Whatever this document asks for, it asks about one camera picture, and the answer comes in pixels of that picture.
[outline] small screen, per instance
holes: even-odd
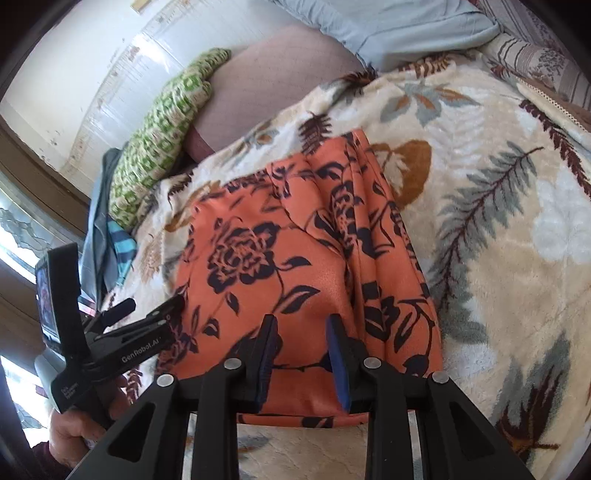
[[[53,302],[51,301],[51,288],[49,283],[49,272],[47,271],[47,262],[37,267],[37,304],[39,306],[39,318],[43,333],[54,342],[60,341],[57,333],[56,316],[53,312]]]

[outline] blue striped cloth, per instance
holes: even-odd
[[[117,259],[117,270],[119,273],[117,283],[121,285],[131,267],[131,262],[133,262],[135,254],[138,252],[138,245],[109,215],[107,215],[107,228],[109,229],[111,244],[113,245],[115,258]]]

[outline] red sleeve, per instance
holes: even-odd
[[[35,458],[47,474],[47,480],[65,480],[65,478],[70,475],[71,470],[52,457],[49,452],[48,442],[39,443],[35,445],[32,450],[33,455],[35,455]]]

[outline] white wall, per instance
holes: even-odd
[[[152,0],[138,14],[132,0],[82,0],[27,58],[0,102],[0,115],[59,170],[109,69],[169,1]]]
[[[152,0],[141,15],[131,4],[82,0],[0,103],[17,135],[89,196],[103,153],[140,126],[168,78],[202,51],[236,54],[296,22],[268,0]]]

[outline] pink pillow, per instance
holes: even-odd
[[[321,83],[360,70],[361,62],[334,38],[304,24],[286,27],[213,74],[214,94],[189,129],[185,151],[201,161]]]

